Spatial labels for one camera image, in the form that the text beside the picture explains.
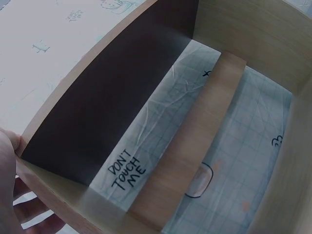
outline finger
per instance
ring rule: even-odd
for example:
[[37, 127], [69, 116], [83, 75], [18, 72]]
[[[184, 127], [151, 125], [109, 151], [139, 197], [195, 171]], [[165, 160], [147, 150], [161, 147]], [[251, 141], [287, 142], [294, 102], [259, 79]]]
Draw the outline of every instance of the finger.
[[41, 223], [25, 230], [26, 234], [55, 234], [64, 227], [65, 223], [56, 214], [46, 218]]
[[13, 190], [13, 200], [18, 199], [26, 193], [29, 193], [31, 190], [27, 187], [27, 185], [20, 179], [15, 179], [15, 186]]
[[1, 128], [1, 127], [0, 127], [0, 132], [3, 132], [4, 134], [7, 135], [7, 137], [11, 141], [11, 144], [12, 144], [14, 150], [16, 150], [19, 147], [19, 145], [20, 145], [20, 135], [17, 135], [17, 134], [15, 134], [12, 131], [5, 130], [5, 129]]
[[20, 223], [28, 222], [34, 217], [49, 210], [49, 208], [37, 197], [30, 201], [17, 204], [13, 208]]

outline white surface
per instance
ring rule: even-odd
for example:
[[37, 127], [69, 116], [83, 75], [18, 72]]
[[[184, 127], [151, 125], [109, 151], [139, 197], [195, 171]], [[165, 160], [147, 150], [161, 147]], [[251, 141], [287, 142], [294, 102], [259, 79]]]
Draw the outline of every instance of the white surface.
[[0, 126], [22, 134], [59, 81], [143, 1], [11, 0], [4, 6]]

